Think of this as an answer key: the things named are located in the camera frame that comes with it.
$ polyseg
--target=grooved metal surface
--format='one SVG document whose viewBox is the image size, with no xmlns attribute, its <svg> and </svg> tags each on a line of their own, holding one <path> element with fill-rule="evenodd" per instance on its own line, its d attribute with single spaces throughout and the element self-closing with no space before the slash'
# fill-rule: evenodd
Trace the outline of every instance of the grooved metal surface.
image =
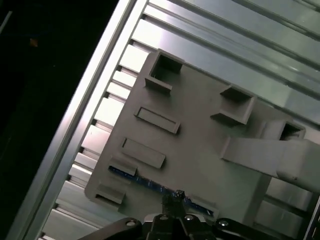
<svg viewBox="0 0 320 240">
<path fill-rule="evenodd" d="M 8 240 L 34 240 L 41 232 L 45 240 L 72 240 L 124 217 L 90 202 L 84 187 L 148 53 L 157 49 L 292 114 L 306 127 L 304 138 L 320 144 L 320 42 L 310 37 L 310 33 L 319 34 L 316 10 L 320 2 L 272 2 L 120 0 L 115 11 L 118 17 L 113 16 L 107 27 L 118 34 L 110 45 L 102 36 L 39 169 L 36 179 L 40 181 L 30 189 Z M 66 130 L 70 119 L 74 119 L 72 132 Z M 52 176 L 50 184 L 43 180 L 45 175 Z M 32 194 L 40 193 L 41 202 L 32 205 Z M 311 196 L 272 179 L 266 198 L 277 205 L 263 201 L 254 221 L 295 238 L 302 222 L 308 225 L 310 220 L 298 213 L 306 211 Z M 32 210 L 32 220 L 24 215 L 26 209 Z"/>
</svg>

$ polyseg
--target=screw head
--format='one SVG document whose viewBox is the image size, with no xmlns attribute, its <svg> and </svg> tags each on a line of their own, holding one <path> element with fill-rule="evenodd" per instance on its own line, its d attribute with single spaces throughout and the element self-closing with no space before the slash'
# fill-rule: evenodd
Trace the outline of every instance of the screw head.
<svg viewBox="0 0 320 240">
<path fill-rule="evenodd" d="M 128 222 L 126 223 L 126 225 L 127 225 L 128 227 L 132 227 L 132 226 L 136 225 L 136 223 L 135 223 L 135 221 L 131 220 L 131 221 L 128 221 Z"/>
<path fill-rule="evenodd" d="M 229 223 L 228 223 L 227 221 L 225 221 L 225 220 L 219 221 L 219 224 L 220 224 L 222 227 L 226 227 L 226 226 L 229 225 Z"/>
<path fill-rule="evenodd" d="M 191 221 L 192 219 L 194 219 L 194 217 L 191 216 L 191 215 L 187 215 L 187 216 L 185 216 L 184 218 L 185 218 L 187 221 Z"/>
<path fill-rule="evenodd" d="M 162 215 L 162 216 L 160 217 L 160 220 L 168 220 L 168 217 L 167 217 L 166 215 Z"/>
</svg>

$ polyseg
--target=dark background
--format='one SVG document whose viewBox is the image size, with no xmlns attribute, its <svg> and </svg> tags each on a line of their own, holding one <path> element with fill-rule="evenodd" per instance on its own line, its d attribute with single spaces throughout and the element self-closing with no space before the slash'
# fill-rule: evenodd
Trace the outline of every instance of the dark background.
<svg viewBox="0 0 320 240">
<path fill-rule="evenodd" d="M 2 16 L 13 11 L 0 34 L 0 240 L 117 2 L 19 0 L 0 7 Z"/>
</svg>

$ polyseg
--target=plastic component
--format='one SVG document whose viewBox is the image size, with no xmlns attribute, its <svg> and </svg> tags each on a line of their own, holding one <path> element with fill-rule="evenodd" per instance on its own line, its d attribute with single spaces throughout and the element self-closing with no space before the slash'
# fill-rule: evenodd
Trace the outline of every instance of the plastic component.
<svg viewBox="0 0 320 240">
<path fill-rule="evenodd" d="M 247 124 L 256 97 L 232 85 L 220 95 L 221 106 L 212 117 L 231 126 Z"/>
<path fill-rule="evenodd" d="M 267 190 L 269 182 L 261 181 L 258 171 L 222 160 L 226 143 L 230 138 L 279 140 L 282 132 L 303 136 L 303 128 L 292 122 L 251 92 L 159 50 L 148 55 L 85 194 L 143 220 L 162 211 L 163 193 L 183 190 L 190 212 L 245 222 L 251 205 L 264 197 L 256 192 Z M 299 131 L 284 130 L 286 124 Z"/>
</svg>

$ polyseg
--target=robotic arm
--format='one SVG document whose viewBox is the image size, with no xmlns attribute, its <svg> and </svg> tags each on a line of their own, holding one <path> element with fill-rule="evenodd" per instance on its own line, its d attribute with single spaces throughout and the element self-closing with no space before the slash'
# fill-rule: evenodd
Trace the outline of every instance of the robotic arm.
<svg viewBox="0 0 320 240">
<path fill-rule="evenodd" d="M 228 218 L 213 225 L 196 214 L 187 214 L 181 190 L 162 198 L 162 213 L 148 215 L 142 224 L 128 217 L 79 240 L 276 240 L 276 238 Z"/>
</svg>

